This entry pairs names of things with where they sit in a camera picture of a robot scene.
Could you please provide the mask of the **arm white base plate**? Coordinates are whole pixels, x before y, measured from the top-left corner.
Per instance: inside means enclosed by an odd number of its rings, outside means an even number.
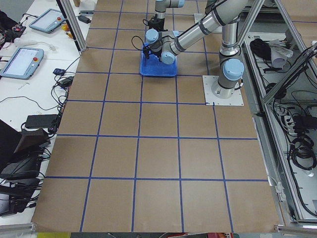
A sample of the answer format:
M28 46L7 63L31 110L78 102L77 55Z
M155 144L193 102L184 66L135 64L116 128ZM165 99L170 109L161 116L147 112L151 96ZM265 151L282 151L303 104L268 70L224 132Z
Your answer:
M232 89L223 89L217 75L203 75L202 79L207 106L244 106L238 82Z

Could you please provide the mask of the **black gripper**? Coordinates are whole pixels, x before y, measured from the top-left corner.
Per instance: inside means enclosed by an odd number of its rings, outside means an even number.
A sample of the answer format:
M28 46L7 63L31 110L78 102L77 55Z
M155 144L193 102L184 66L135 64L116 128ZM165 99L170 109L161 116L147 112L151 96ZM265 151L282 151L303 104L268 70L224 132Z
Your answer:
M153 16L150 20L148 20L147 24L150 29L164 31L164 19L160 19L156 16Z
M159 61L161 61L161 46L158 48L152 48L149 43L144 43L143 44L143 56L145 57L146 60L150 59L150 56L154 55L158 58Z

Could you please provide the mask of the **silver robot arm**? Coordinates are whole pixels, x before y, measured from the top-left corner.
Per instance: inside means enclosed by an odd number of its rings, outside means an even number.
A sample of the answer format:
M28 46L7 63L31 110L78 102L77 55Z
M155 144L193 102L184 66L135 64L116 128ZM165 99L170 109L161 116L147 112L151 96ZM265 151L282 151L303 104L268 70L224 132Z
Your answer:
M222 45L219 50L221 74L212 85L213 94L222 99L231 97L236 83L242 80L244 65L236 59L240 52L237 36L239 15L247 5L245 0L210 0L205 15L183 33L168 31L164 27L168 8L181 8L183 0L157 0L155 15L144 20L148 26L142 46L140 73L143 76L170 77L176 75L176 57L189 47L222 28Z
M150 20L145 20L149 29L166 31L164 28L166 10L169 8L182 8L185 0L156 0L155 14Z

